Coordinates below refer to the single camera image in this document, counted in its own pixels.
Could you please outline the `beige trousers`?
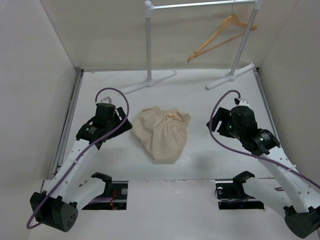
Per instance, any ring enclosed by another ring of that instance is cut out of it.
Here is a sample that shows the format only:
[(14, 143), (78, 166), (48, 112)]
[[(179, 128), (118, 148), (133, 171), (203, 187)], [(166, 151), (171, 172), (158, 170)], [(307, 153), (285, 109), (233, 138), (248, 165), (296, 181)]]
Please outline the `beige trousers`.
[(156, 162), (174, 163), (187, 143), (190, 120), (188, 113), (177, 108), (149, 107), (137, 115), (132, 132)]

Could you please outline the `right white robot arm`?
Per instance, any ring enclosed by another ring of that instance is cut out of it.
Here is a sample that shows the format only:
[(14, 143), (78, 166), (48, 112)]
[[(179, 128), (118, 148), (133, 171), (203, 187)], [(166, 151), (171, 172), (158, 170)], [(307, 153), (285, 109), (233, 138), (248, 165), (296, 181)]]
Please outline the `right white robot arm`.
[(255, 198), (278, 213), (297, 237), (304, 239), (320, 227), (319, 187), (300, 174), (287, 158), (279, 140), (267, 129), (258, 127), (253, 110), (237, 104), (231, 110), (215, 107), (206, 124), (209, 132), (238, 140), (243, 155), (258, 160), (280, 185), (280, 190), (267, 186), (253, 173), (243, 171), (230, 183), (216, 185), (223, 200)]

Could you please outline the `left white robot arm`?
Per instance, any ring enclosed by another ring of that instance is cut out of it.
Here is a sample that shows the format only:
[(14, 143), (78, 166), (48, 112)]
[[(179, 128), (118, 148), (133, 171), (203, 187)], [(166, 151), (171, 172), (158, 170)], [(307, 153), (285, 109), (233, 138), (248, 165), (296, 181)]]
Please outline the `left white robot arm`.
[(79, 129), (67, 160), (55, 177), (42, 192), (31, 196), (31, 219), (66, 233), (85, 206), (116, 198), (109, 175), (94, 172), (84, 183), (79, 181), (103, 143), (132, 128), (128, 115), (122, 107), (111, 103), (96, 104), (95, 115)]

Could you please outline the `wooden clothes hanger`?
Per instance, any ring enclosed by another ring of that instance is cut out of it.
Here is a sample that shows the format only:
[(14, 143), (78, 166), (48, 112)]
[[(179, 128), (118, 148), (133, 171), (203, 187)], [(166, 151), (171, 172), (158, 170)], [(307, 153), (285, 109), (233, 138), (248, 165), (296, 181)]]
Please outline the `wooden clothes hanger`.
[(190, 33), (186, 38), (188, 45), (185, 61), (193, 63), (204, 58), (203, 55), (217, 56), (223, 47), (228, 48), (240, 41), (247, 27), (250, 27), (251, 32), (257, 30), (255, 23), (249, 23), (251, 9), (250, 4), (234, 4), (216, 10), (208, 9), (202, 15), (193, 16), (188, 27)]

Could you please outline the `white clothes rack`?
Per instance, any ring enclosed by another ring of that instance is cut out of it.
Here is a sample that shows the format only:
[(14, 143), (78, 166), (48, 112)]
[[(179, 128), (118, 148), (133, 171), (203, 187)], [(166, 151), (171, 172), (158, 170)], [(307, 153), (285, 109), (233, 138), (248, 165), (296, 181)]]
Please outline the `white clothes rack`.
[(238, 63), (242, 56), (242, 53), (245, 49), (245, 45), (249, 38), (250, 32), (255, 30), (254, 21), (257, 16), (259, 9), (261, 8), (262, 1), (261, 0), (219, 0), (219, 1), (207, 1), (207, 2), (192, 2), (192, 3), (181, 3), (181, 4), (169, 4), (169, 5), (153, 5), (151, 1), (146, 0), (144, 2), (144, 11), (145, 11), (145, 42), (146, 42), (146, 80), (137, 84), (130, 85), (122, 89), (124, 94), (130, 94), (132, 92), (136, 92), (143, 88), (153, 87), (156, 83), (162, 82), (169, 78), (172, 78), (177, 75), (177, 72), (174, 70), (173, 74), (168, 75), (166, 77), (160, 79), (153, 79), (152, 77), (152, 25), (151, 25), (151, 17), (152, 13), (155, 10), (166, 10), (166, 9), (179, 9), (179, 8), (192, 8), (192, 7), (207, 7), (207, 6), (224, 6), (224, 5), (253, 5), (252, 12), (250, 14), (250, 18), (247, 23), (240, 21), (239, 17), (235, 14), (231, 14), (228, 16), (220, 25), (218, 30), (201, 46), (199, 47), (190, 57), (188, 58), (188, 62), (193, 60), (194, 58), (203, 55), (207, 51), (205, 48), (224, 30), (227, 29), (228, 26), (237, 26), (241, 28), (245, 28), (245, 32), (239, 34), (238, 37), (241, 37), (241, 43), (237, 50), (235, 59), (233, 61), (232, 67), (229, 73), (218, 79), (214, 82), (205, 86), (207, 90), (212, 90), (217, 88), (227, 82), (233, 82), (239, 76), (250, 72), (255, 65), (250, 63), (249, 65), (240, 68), (237, 70)]

